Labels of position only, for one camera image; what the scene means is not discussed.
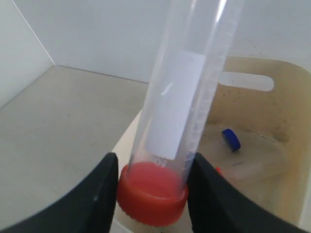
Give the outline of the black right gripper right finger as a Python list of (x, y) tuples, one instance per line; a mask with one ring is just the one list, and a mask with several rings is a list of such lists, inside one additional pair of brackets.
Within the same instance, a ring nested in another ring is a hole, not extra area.
[(302, 233), (235, 189), (200, 153), (188, 177), (188, 210), (195, 233)]

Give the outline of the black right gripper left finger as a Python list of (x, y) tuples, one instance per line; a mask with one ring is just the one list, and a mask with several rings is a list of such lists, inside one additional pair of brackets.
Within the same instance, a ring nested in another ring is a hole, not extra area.
[(118, 159), (108, 153), (74, 189), (4, 233), (108, 233), (116, 207)]

